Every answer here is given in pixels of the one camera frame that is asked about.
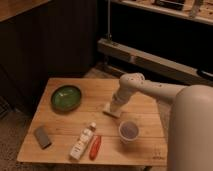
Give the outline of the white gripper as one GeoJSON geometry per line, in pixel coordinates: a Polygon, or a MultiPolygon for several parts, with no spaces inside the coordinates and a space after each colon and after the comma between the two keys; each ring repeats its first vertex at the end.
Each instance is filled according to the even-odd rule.
{"type": "Polygon", "coordinates": [[[117,112],[123,105],[125,105],[130,99],[130,95],[123,89],[118,89],[112,97],[110,102],[110,111],[117,112]]]}

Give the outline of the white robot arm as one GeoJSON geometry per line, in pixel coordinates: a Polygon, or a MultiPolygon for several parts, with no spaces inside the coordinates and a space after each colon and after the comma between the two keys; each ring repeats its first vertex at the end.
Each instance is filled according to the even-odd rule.
{"type": "Polygon", "coordinates": [[[124,74],[110,113],[118,117],[136,92],[171,104],[167,171],[213,171],[213,87],[159,83],[145,80],[140,73],[124,74]]]}

